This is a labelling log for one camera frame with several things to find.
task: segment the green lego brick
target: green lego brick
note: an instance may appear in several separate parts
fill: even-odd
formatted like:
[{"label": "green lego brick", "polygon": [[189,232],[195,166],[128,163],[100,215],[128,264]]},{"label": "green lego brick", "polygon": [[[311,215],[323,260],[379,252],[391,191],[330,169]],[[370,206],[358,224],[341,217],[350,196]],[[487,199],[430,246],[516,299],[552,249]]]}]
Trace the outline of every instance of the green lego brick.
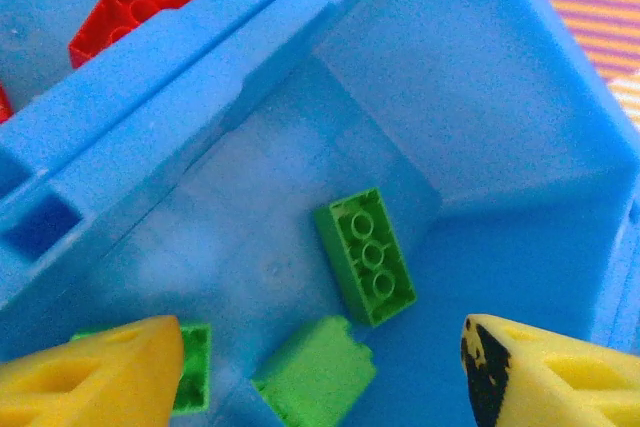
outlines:
[{"label": "green lego brick", "polygon": [[371,189],[314,212],[351,314],[377,326],[416,301],[380,191]]},{"label": "green lego brick", "polygon": [[332,427],[376,374],[371,350],[355,342],[344,317],[325,317],[294,334],[253,378],[287,427]]},{"label": "green lego brick", "polygon": [[[79,332],[71,337],[77,340],[107,330],[109,327]],[[180,324],[184,343],[184,366],[178,384],[173,414],[196,414],[209,410],[209,361],[211,357],[211,325],[202,323]]]}]

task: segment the green toy brick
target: green toy brick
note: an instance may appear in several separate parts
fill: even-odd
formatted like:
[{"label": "green toy brick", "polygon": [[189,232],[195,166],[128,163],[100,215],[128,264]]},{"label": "green toy brick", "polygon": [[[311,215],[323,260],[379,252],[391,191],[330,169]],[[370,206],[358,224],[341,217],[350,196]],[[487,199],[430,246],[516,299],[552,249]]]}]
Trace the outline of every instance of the green toy brick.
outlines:
[{"label": "green toy brick", "polygon": [[[106,330],[92,329],[75,334],[81,339]],[[211,326],[201,323],[180,324],[184,343],[184,366],[178,384],[173,414],[196,414],[209,410],[209,359],[211,357]]]},{"label": "green toy brick", "polygon": [[254,376],[254,387],[287,427],[337,425],[373,380],[371,350],[349,330],[339,316],[308,324]]},{"label": "green toy brick", "polygon": [[317,209],[314,217],[351,314],[377,326],[416,301],[378,189]]}]

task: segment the striped fabric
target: striped fabric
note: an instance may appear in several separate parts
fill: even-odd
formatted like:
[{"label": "striped fabric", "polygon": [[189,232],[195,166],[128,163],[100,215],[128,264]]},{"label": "striped fabric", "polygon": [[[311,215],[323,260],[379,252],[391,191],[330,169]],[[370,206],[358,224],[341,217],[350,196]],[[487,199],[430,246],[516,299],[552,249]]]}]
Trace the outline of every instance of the striped fabric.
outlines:
[{"label": "striped fabric", "polygon": [[640,127],[640,0],[551,0]]}]

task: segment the black marking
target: black marking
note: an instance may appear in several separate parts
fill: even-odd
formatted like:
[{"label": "black marking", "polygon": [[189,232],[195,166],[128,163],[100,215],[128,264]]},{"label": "black marking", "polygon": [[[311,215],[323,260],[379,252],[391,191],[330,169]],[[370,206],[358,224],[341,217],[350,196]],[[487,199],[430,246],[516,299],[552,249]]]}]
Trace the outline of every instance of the black marking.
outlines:
[{"label": "black marking", "polygon": [[502,401],[509,383],[511,355],[487,329],[476,325],[486,364],[476,366],[467,348],[466,339],[461,344],[463,362],[467,369],[469,398],[478,427],[495,427],[502,408]]}]

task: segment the green building block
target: green building block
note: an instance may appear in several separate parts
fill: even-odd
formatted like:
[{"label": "green building block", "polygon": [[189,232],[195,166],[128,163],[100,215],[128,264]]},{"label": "green building block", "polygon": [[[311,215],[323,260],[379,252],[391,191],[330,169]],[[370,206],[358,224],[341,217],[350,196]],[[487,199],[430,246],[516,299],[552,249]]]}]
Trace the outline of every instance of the green building block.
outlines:
[{"label": "green building block", "polygon": [[325,317],[296,332],[253,378],[287,427],[332,427],[376,374],[371,350],[356,343],[344,317]]},{"label": "green building block", "polygon": [[[75,334],[71,340],[107,330],[92,329]],[[211,325],[202,323],[180,324],[184,343],[184,366],[178,384],[173,414],[196,414],[209,410],[209,361],[211,357]]]},{"label": "green building block", "polygon": [[377,326],[416,301],[416,292],[378,189],[314,212],[345,302]]}]

